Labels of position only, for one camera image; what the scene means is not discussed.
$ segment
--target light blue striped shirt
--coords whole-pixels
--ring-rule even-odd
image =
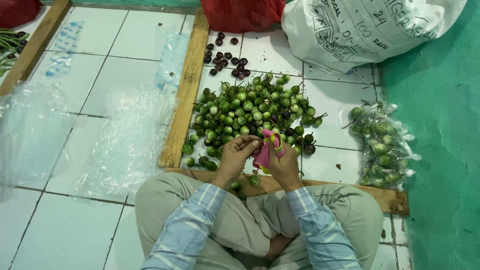
[[[167,218],[140,269],[193,269],[226,194],[215,185],[202,184]],[[314,270],[361,270],[355,251],[330,208],[320,205],[305,187],[287,192],[287,199]]]

